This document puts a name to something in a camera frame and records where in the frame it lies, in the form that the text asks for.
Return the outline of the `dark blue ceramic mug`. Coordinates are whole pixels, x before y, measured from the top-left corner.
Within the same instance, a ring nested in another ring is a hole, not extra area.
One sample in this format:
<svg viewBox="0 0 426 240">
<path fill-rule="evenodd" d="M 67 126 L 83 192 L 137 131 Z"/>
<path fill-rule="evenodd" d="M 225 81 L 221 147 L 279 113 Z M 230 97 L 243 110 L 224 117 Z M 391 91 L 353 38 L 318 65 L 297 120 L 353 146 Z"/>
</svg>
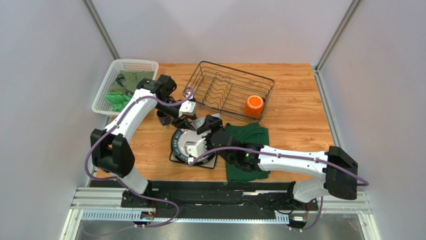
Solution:
<svg viewBox="0 0 426 240">
<path fill-rule="evenodd" d="M 172 123 L 172 117 L 162 111 L 157 111 L 156 116 L 162 126 L 168 126 Z"/>
</svg>

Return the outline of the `orange ceramic mug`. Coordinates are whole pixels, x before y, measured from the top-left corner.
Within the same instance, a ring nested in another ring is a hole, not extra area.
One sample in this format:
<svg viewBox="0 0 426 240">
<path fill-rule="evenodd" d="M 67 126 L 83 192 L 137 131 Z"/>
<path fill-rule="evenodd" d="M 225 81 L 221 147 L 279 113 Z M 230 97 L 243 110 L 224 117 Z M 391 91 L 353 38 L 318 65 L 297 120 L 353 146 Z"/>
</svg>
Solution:
<svg viewBox="0 0 426 240">
<path fill-rule="evenodd" d="M 263 112 L 265 101 L 258 95 L 251 95 L 245 101 L 243 113 L 246 116 L 260 118 Z"/>
</svg>

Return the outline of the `white ribbed bowl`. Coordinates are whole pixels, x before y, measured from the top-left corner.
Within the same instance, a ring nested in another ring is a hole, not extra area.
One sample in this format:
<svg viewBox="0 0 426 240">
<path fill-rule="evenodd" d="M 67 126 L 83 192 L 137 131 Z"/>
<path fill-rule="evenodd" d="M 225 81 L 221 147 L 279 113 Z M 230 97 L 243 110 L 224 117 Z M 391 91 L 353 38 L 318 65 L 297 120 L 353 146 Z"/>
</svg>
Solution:
<svg viewBox="0 0 426 240">
<path fill-rule="evenodd" d="M 214 116 L 214 117 L 220 117 L 221 118 L 221 114 L 220 113 L 213 114 L 212 116 Z M 196 119 L 196 120 L 194 120 L 192 122 L 192 124 L 195 126 L 196 129 L 199 128 L 204 123 L 205 117 L 198 118 L 198 119 Z"/>
</svg>

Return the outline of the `square floral ceramic plate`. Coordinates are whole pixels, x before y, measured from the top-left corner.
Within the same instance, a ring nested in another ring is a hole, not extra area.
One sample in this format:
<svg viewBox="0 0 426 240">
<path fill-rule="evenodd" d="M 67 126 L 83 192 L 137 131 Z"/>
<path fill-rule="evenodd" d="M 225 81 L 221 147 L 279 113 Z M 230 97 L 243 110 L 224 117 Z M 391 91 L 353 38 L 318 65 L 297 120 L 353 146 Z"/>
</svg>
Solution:
<svg viewBox="0 0 426 240">
<path fill-rule="evenodd" d="M 170 153 L 169 160 L 175 163 L 188 165 L 187 161 L 184 161 L 183 157 L 185 155 L 176 155 L 174 152 Z M 201 167 L 207 169 L 214 169 L 217 162 L 217 155 L 215 153 L 210 154 L 208 157 L 205 157 L 202 161 L 195 163 L 194 167 Z"/>
</svg>

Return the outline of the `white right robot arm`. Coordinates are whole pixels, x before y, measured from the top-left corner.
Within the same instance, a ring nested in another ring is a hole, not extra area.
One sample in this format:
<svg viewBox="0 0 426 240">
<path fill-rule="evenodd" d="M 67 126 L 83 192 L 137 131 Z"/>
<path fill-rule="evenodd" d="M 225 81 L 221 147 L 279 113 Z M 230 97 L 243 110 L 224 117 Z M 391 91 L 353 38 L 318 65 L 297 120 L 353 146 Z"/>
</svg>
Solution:
<svg viewBox="0 0 426 240">
<path fill-rule="evenodd" d="M 293 205 L 324 196 L 357 199 L 361 180 L 359 165 L 339 146 L 332 145 L 326 151 L 303 152 L 243 142 L 225 130 L 219 117 L 212 115 L 206 116 L 196 134 L 201 139 L 185 145 L 190 166 L 209 154 L 218 154 L 244 172 L 283 171 L 310 176 L 289 184 L 287 199 Z"/>
</svg>

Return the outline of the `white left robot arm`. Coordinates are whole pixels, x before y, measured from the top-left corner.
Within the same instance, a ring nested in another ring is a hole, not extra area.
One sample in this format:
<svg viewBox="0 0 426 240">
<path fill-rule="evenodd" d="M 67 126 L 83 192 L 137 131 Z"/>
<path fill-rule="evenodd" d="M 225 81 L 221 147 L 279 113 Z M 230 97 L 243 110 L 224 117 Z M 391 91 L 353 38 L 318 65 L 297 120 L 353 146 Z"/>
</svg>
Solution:
<svg viewBox="0 0 426 240">
<path fill-rule="evenodd" d="M 195 129 L 191 123 L 196 115 L 195 91 L 187 86 L 183 90 L 184 99 L 176 101 L 171 97 L 176 88 L 176 82 L 168 75 L 162 74 L 157 80 L 142 79 L 119 115 L 104 129 L 94 129 L 90 134 L 91 148 L 85 162 L 109 173 L 109 180 L 119 182 L 142 202 L 159 202 L 160 199 L 153 197 L 152 184 L 135 167 L 130 142 L 139 125 L 149 112 L 157 109 L 172 117 L 176 128 Z"/>
</svg>

